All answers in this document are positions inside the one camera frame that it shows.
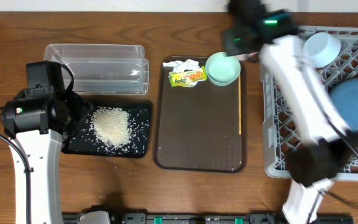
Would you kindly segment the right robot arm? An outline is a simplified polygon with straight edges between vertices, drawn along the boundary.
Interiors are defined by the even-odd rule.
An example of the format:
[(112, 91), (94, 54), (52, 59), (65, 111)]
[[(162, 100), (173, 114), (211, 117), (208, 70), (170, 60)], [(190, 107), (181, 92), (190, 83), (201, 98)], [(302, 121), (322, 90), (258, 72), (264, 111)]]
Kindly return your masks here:
[(288, 11), (270, 12), (253, 0), (230, 0), (227, 9), (234, 25), (223, 32), (225, 53), (240, 60), (258, 54), (278, 82), (303, 144), (286, 156), (291, 185), (276, 222), (315, 223), (334, 178), (357, 153), (358, 131), (334, 107)]

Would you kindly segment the pink cup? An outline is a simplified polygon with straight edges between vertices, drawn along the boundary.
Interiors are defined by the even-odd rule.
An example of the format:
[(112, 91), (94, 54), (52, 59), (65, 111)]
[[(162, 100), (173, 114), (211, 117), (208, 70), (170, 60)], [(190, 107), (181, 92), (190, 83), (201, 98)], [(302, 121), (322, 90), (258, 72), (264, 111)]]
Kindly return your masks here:
[(235, 55), (235, 58), (238, 59), (239, 61), (244, 61), (244, 60), (250, 60), (253, 62), (257, 62), (258, 61), (258, 52), (252, 52), (249, 54), (240, 54), (240, 55)]

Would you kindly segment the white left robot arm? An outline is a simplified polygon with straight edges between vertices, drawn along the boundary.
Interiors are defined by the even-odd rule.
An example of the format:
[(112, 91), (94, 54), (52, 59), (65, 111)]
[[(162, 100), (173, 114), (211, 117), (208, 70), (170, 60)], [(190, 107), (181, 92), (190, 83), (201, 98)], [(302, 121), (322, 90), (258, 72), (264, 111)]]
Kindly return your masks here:
[(14, 161), (16, 223), (63, 223), (60, 152), (69, 147), (92, 105), (70, 90), (20, 91), (1, 110)]

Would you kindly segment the light blue bowl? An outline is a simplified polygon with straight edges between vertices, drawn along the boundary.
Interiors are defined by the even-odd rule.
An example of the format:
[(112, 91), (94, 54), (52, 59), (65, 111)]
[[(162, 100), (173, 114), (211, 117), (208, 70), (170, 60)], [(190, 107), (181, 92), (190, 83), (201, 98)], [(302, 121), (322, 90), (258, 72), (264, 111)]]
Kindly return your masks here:
[(321, 68), (336, 59), (341, 51), (341, 42), (329, 33), (320, 32), (305, 42), (303, 51), (315, 68)]

